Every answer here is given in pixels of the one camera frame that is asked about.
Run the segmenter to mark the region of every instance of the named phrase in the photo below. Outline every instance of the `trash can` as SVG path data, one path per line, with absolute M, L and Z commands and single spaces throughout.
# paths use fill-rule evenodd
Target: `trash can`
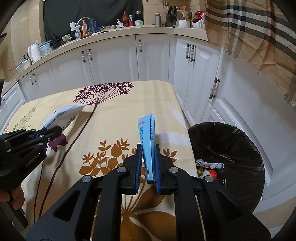
M 253 212 L 264 188 L 264 165 L 250 138 L 235 126 L 203 122 L 188 129 L 195 160 L 224 163 L 217 179 L 225 178 L 227 190 Z

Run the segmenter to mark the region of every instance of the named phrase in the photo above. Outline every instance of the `white electric kettle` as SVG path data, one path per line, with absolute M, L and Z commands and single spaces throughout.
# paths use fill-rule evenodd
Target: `white electric kettle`
M 37 43 L 32 44 L 28 48 L 28 55 L 32 60 L 32 63 L 36 62 L 37 60 L 41 59 L 39 46 Z

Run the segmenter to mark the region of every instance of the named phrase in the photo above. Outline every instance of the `kitchen countertop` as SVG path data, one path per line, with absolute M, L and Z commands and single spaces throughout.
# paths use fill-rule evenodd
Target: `kitchen countertop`
M 24 77 L 27 73 L 37 68 L 39 65 L 47 62 L 48 60 L 63 54 L 67 51 L 72 49 L 78 48 L 80 46 L 90 44 L 93 42 L 97 42 L 104 39 L 128 36 L 128 35 L 136 35 L 136 34 L 175 34 L 186 36 L 190 38 L 196 38 L 200 40 L 207 41 L 207 34 L 203 29 L 194 29 L 194 28 L 168 28 L 168 27 L 155 27 L 154 25 L 144 25 L 144 26 L 133 26 L 133 27 L 126 27 L 126 28 L 116 28 L 112 29 L 109 32 L 103 32 L 100 34 L 96 34 L 87 38 L 71 41 L 67 44 L 60 46 L 55 51 L 51 52 L 50 54 L 44 56 L 34 64 L 32 64 L 29 68 L 24 70 L 22 73 L 14 76 L 13 79 L 8 81 L 8 84 L 3 87 L 1 97 L 5 95 L 5 93 L 22 77 Z

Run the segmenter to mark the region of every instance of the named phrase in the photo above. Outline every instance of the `finger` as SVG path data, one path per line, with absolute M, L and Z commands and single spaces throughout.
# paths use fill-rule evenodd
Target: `finger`
M 16 199 L 17 196 L 22 192 L 22 187 L 19 185 L 15 190 L 11 192 L 11 196 L 13 199 Z
M 15 210 L 21 208 L 25 203 L 25 196 L 23 190 L 19 193 L 16 199 L 12 200 L 12 206 Z
M 4 189 L 0 188 L 0 202 L 7 202 L 10 200 L 10 195 Z

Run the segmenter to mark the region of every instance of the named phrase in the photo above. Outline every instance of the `kettle handle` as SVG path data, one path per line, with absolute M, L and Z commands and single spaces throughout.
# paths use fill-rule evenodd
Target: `kettle handle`
M 32 47 L 32 45 L 28 47 L 28 55 L 31 59 L 33 59 L 32 55 L 31 55 L 31 47 Z

